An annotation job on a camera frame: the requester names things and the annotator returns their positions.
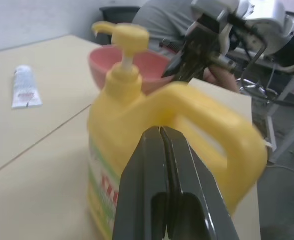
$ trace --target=person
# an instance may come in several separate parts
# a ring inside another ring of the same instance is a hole
[[[187,29],[194,22],[191,2],[192,0],[148,0],[141,7],[132,23],[148,30],[150,50],[173,57],[172,53],[160,48],[159,43],[168,39],[182,45]],[[234,76],[217,66],[207,68],[203,80],[236,93],[239,91]]]

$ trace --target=toothpaste tube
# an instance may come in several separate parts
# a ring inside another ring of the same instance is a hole
[[[41,106],[42,101],[31,70],[27,65],[20,65],[15,70],[12,108]]]

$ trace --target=yellow bottle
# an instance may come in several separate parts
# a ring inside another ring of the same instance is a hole
[[[171,83],[146,97],[132,58],[147,49],[147,31],[131,24],[106,22],[94,24],[93,30],[111,34],[112,42],[123,50],[122,63],[107,74],[88,120],[88,201],[104,238],[112,237],[120,176],[143,132],[153,126],[168,126],[183,133],[214,175],[232,214],[267,162],[258,131],[238,114],[185,83]],[[198,135],[190,122],[215,139],[225,155]]]

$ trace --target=pump nozzle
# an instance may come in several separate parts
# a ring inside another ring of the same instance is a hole
[[[148,49],[149,33],[143,27],[100,21],[92,25],[92,30],[95,33],[112,35],[111,42],[123,50],[124,57],[132,58]]]

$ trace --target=bottle label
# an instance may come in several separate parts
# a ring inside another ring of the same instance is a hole
[[[101,153],[89,140],[89,200],[91,207],[97,211],[98,220],[103,230],[112,235],[120,177],[115,174],[111,166],[104,160]]]

